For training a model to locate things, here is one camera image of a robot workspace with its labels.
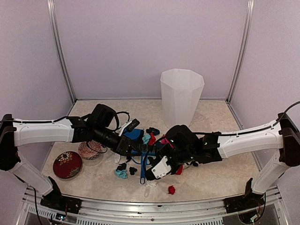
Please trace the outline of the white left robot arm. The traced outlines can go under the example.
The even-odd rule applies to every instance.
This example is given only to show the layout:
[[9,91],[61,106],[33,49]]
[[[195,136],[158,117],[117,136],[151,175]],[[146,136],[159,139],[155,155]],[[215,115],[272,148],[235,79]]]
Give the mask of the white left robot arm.
[[0,122],[0,169],[11,172],[32,186],[59,209],[65,205],[66,199],[56,182],[44,176],[18,153],[18,147],[33,143],[89,141],[96,141],[122,156],[130,154],[130,139],[108,129],[104,121],[95,120],[90,114],[42,121],[14,120],[11,114],[6,114]]

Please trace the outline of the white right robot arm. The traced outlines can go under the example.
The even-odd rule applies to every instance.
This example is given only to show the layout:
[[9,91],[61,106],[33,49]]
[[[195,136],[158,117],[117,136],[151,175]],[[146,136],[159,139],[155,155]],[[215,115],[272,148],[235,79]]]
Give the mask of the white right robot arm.
[[207,164],[242,153],[274,149],[275,153],[256,178],[251,178],[240,197],[240,204],[250,208],[266,190],[291,167],[300,165],[300,131],[287,111],[258,127],[235,132],[193,132],[186,125],[176,125],[164,136],[168,143],[156,152],[147,180],[174,174],[185,163]]

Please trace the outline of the blue dustpan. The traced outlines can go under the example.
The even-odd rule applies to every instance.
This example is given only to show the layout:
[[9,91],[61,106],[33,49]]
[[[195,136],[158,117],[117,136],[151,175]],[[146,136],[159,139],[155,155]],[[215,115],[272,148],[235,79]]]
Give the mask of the blue dustpan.
[[153,146],[149,146],[148,142],[150,140],[150,133],[145,132],[144,129],[134,129],[132,132],[127,132],[124,134],[129,138],[135,146],[131,150],[132,156],[141,156],[143,152],[156,153],[161,147],[160,142],[155,142]]

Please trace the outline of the blue hand brush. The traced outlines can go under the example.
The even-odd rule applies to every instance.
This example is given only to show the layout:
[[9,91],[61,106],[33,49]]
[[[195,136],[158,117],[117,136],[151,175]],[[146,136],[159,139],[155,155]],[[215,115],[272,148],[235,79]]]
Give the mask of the blue hand brush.
[[146,152],[143,152],[140,157],[140,165],[141,165],[141,171],[140,171],[140,184],[145,185],[146,184],[146,168],[150,165],[149,157],[155,157],[155,153],[150,152],[147,154]]

